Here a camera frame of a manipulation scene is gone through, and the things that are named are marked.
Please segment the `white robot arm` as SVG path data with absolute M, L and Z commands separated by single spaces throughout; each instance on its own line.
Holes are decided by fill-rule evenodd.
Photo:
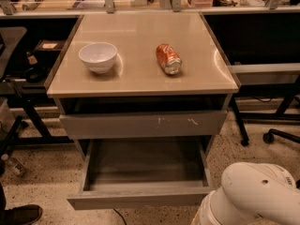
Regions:
M 202 200 L 190 225 L 249 225 L 262 218 L 300 225 L 300 187 L 283 167 L 236 162 Z

